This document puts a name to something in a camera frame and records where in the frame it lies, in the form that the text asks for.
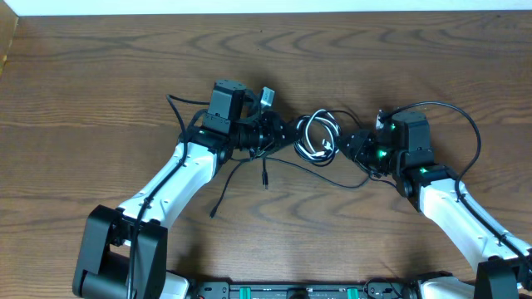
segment green light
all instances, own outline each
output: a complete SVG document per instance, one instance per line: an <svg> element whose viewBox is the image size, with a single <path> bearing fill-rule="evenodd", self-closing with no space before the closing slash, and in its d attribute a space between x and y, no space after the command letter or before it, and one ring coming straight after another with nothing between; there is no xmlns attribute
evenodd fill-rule
<svg viewBox="0 0 532 299"><path fill-rule="evenodd" d="M386 156L387 154L388 153L385 152L384 150L377 151L377 157L379 157L379 158L382 158L382 157Z"/></svg>

